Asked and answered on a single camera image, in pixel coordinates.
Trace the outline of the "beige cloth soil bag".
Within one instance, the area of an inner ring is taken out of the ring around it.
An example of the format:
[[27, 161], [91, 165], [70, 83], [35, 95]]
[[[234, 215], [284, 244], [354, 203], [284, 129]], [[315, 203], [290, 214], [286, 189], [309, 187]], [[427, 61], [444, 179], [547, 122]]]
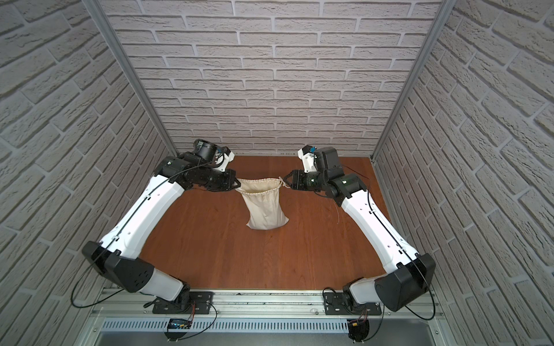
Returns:
[[237, 191], [250, 213], [249, 228], [266, 231], [289, 222], [280, 205], [280, 189], [285, 186], [281, 178], [239, 179], [239, 182], [241, 186]]

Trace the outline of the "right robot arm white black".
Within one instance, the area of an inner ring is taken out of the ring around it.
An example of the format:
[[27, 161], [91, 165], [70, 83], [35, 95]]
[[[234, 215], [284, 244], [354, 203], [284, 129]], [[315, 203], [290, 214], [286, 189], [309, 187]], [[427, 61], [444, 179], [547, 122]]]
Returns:
[[398, 311], [431, 292], [436, 263], [420, 254], [396, 231], [377, 207], [368, 187], [356, 174], [329, 180], [322, 172], [294, 170], [284, 177], [293, 190], [323, 192], [356, 223], [374, 248], [385, 271], [376, 278], [360, 278], [343, 287], [350, 309], [381, 303]]

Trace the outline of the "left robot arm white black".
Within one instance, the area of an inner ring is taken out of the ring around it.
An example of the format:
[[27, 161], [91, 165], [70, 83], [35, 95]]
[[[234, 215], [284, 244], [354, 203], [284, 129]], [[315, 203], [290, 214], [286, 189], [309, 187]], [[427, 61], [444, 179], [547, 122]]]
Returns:
[[99, 242], [86, 243], [82, 254], [100, 276], [129, 293], [179, 299], [186, 284], [139, 255], [155, 226], [185, 191], [199, 186], [227, 192], [240, 186], [235, 171], [227, 166], [234, 158], [227, 147], [212, 154], [186, 152], [164, 158], [127, 214]]

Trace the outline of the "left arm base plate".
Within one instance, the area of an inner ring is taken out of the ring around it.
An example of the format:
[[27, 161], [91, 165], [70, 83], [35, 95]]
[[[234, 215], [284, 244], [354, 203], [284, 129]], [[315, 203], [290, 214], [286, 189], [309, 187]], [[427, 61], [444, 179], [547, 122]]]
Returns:
[[156, 298], [152, 309], [153, 314], [199, 314], [210, 313], [214, 292], [186, 291], [182, 292], [174, 301]]

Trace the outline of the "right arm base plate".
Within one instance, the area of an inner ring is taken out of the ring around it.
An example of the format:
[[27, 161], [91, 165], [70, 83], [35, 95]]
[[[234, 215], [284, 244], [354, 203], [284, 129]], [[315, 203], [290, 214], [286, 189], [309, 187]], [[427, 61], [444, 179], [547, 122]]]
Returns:
[[349, 294], [344, 292], [324, 290], [322, 296], [326, 315], [373, 317], [382, 314], [382, 307], [379, 303], [358, 304], [354, 302]]

